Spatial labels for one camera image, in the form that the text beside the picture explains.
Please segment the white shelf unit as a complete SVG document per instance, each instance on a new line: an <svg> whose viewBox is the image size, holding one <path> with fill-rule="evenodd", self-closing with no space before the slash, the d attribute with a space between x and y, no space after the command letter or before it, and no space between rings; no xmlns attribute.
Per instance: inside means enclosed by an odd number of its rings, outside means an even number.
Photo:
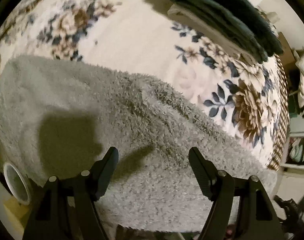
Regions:
<svg viewBox="0 0 304 240"><path fill-rule="evenodd" d="M291 118L281 168L288 172L304 172L304 118Z"/></svg>

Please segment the floral cream bed blanket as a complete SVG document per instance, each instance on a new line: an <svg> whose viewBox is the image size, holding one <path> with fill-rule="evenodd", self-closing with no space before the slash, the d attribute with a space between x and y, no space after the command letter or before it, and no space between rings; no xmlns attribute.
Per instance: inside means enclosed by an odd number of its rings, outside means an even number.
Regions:
<svg viewBox="0 0 304 240"><path fill-rule="evenodd" d="M0 74L27 54L156 76L278 170L289 122L280 58L249 65L184 19L170 0L21 0L0 27Z"/></svg>

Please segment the grey fluffy fleece pant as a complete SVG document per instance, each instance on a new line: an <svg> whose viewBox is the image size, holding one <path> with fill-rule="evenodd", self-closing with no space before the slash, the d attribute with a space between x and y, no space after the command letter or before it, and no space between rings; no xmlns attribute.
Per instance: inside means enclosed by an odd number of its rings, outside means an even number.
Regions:
<svg viewBox="0 0 304 240"><path fill-rule="evenodd" d="M107 224L149 231L199 231L207 200L188 161L205 159L266 191L276 173L169 84L82 62L21 55L0 76L0 143L18 170L42 186L71 178L110 147L119 163L96 204Z"/></svg>

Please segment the white cylindrical tube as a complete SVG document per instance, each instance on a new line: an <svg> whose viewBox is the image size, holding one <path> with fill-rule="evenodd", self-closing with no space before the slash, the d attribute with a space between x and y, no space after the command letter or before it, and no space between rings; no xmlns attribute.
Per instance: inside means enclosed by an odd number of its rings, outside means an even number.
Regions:
<svg viewBox="0 0 304 240"><path fill-rule="evenodd" d="M4 177L13 196L23 205L32 201L31 184L12 163L4 164Z"/></svg>

